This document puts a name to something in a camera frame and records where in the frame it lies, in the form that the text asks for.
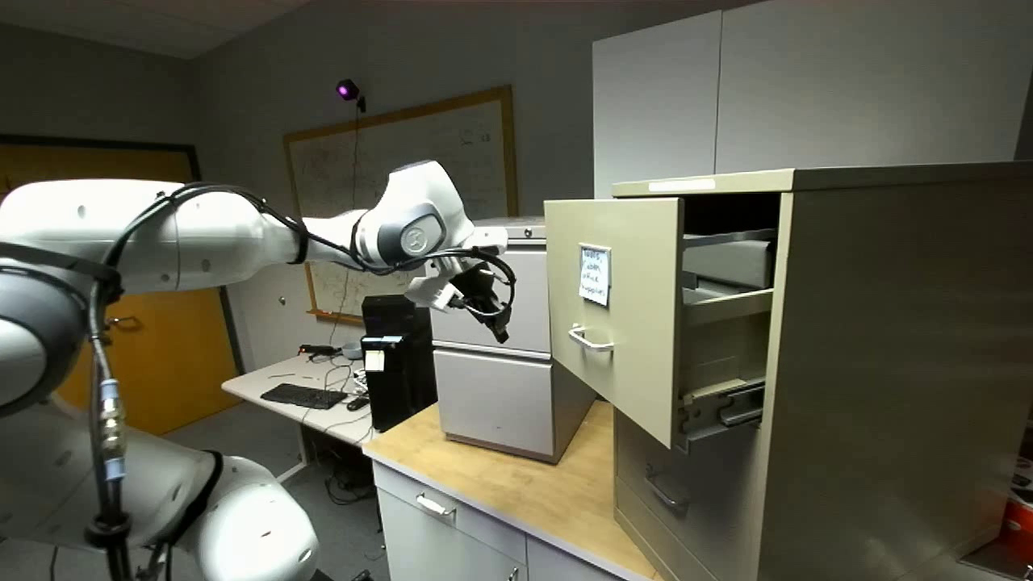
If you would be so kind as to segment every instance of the white desk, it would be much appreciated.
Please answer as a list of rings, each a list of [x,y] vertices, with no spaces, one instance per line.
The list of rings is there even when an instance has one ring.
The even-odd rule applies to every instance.
[[[362,448],[362,444],[376,436],[369,406],[353,412],[347,401],[328,409],[262,401],[262,395],[278,384],[344,390],[347,380],[354,380],[348,379],[353,373],[362,379],[362,361],[347,361],[347,360],[310,361],[310,354],[297,354],[297,360],[240,374],[227,380],[224,390]]]

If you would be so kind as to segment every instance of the wall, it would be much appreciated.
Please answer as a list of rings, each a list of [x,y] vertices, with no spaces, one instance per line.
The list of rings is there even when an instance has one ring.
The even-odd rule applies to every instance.
[[[0,27],[0,132],[193,141],[189,66]]]
[[[310,6],[200,57],[193,111],[200,162],[214,182],[243,182],[291,207],[284,132],[344,122],[333,101],[354,77],[369,113],[515,83],[518,182],[523,212],[542,196],[590,196],[590,41],[679,20],[709,2],[379,2]],[[301,342],[354,342],[359,330],[312,323],[304,270],[275,269],[234,290],[250,368]]]

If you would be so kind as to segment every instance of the desk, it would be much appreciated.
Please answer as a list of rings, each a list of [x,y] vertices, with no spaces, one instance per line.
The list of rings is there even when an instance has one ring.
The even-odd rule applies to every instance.
[[[353,412],[347,406],[347,401],[328,409],[262,401],[262,395],[270,390],[275,384],[304,384],[304,389],[328,389],[328,390],[336,389],[339,390],[353,373],[362,374],[362,364],[347,361],[347,360],[310,361],[310,354],[297,354],[297,360],[240,374],[240,379],[227,380],[224,390],[228,390],[255,406],[264,406],[270,412],[280,412],[294,423],[304,423],[318,432],[344,438],[348,447],[362,447],[369,436],[376,436],[369,406]]]
[[[594,403],[587,409],[559,466],[449,444],[438,427],[438,406],[409,418],[379,438],[369,438],[365,455],[379,461],[380,496],[417,496],[417,504],[425,504],[425,496],[443,496],[455,519],[451,529],[463,529],[463,519],[472,522],[463,529],[469,535],[489,529],[481,539],[490,547],[490,553],[510,553],[506,572],[515,575],[506,577],[525,577],[523,572],[529,572],[529,577],[660,577],[638,547],[634,547],[634,539],[613,519],[610,403]],[[419,522],[407,519],[404,525],[391,529],[386,519],[391,575],[402,572],[402,581],[419,577],[415,572],[423,572],[425,577],[435,565],[449,565],[451,539],[445,539],[443,525],[423,539],[391,539],[393,534],[407,535],[409,529],[419,529]],[[574,568],[574,575],[566,575],[571,568],[559,568],[559,561],[571,558],[587,561],[594,572]]]

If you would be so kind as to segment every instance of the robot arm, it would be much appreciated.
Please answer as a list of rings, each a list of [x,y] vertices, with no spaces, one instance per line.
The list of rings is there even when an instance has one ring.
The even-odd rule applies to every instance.
[[[191,512],[184,496],[197,496],[208,489],[208,455],[189,448],[151,455],[157,448],[154,438],[132,436],[132,429],[119,432],[119,403],[111,396],[115,395],[115,380],[111,373],[105,373],[97,390],[91,432],[76,429],[79,423],[69,423],[66,412],[47,403],[71,368],[84,337],[93,342],[97,360],[105,360],[97,323],[105,308],[119,294],[221,287],[245,282],[268,265],[312,260],[376,275],[425,269],[423,277],[415,275],[409,296],[417,304],[464,308],[503,338],[515,302],[515,275],[499,260],[503,242],[501,231],[477,231],[464,216],[449,176],[435,162],[393,170],[376,210],[328,221],[291,221],[236,190],[170,182],[43,182],[14,190],[0,207],[0,506],[21,512],[9,522],[22,529],[36,522],[47,535],[76,529],[66,519],[81,522],[81,511],[69,506],[86,506],[86,500],[71,500],[84,496],[71,491],[91,486],[81,486],[84,472],[76,468],[79,461],[62,461],[62,472],[47,468],[59,455],[59,447],[69,447],[62,458],[93,455],[99,547],[127,547],[127,535],[135,547],[151,547],[170,522]],[[501,275],[506,277],[510,302],[494,296],[494,277]],[[26,455],[21,444],[34,444],[36,448],[54,447],[54,455]],[[135,466],[161,476],[123,479],[123,448],[138,455]],[[262,553],[270,557],[278,575],[307,572],[312,542],[304,535],[307,519],[291,511],[294,504],[278,519],[291,519],[294,529],[301,525],[291,535],[268,535],[264,525],[270,522],[255,522],[255,529],[240,519],[250,511],[227,511],[236,500],[262,493],[278,504],[288,496],[262,468],[243,468],[236,458],[234,466],[228,476],[251,479],[218,479],[218,506],[197,525],[205,542],[193,542],[200,561],[227,565],[227,539],[250,539],[245,534],[251,529],[255,542],[284,539],[280,553]],[[119,516],[123,506],[135,516],[135,534],[127,534],[127,519],[105,522],[106,512]]]

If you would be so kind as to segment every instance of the wooden countertop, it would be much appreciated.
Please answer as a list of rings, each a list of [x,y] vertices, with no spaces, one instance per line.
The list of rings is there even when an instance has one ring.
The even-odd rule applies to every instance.
[[[613,519],[610,403],[587,409],[559,466],[449,444],[438,406],[369,438],[365,455],[621,577],[662,577]]]

